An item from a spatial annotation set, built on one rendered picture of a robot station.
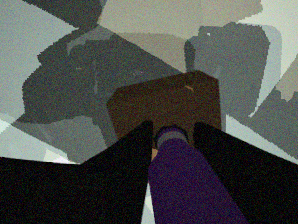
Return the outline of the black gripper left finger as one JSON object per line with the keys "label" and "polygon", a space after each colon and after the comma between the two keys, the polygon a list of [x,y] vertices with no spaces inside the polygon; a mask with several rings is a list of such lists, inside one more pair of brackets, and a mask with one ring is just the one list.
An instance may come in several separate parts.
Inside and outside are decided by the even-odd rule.
{"label": "black gripper left finger", "polygon": [[153,120],[82,164],[0,157],[0,224],[141,224]]}

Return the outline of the brown block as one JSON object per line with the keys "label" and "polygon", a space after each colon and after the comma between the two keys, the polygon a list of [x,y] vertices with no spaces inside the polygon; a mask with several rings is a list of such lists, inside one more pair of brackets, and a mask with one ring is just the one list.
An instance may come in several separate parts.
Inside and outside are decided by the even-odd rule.
{"label": "brown block", "polygon": [[152,161],[157,156],[157,137],[164,129],[185,133],[194,148],[197,121],[221,131],[221,96],[216,77],[201,71],[158,77],[117,87],[106,101],[117,140],[145,120],[153,120]]}

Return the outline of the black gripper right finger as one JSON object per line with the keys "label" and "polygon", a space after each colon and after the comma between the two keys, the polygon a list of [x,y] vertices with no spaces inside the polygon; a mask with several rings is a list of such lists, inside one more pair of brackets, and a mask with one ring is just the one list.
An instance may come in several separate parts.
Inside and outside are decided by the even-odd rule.
{"label": "black gripper right finger", "polygon": [[298,224],[298,164],[202,121],[194,127],[193,145],[249,224]]}

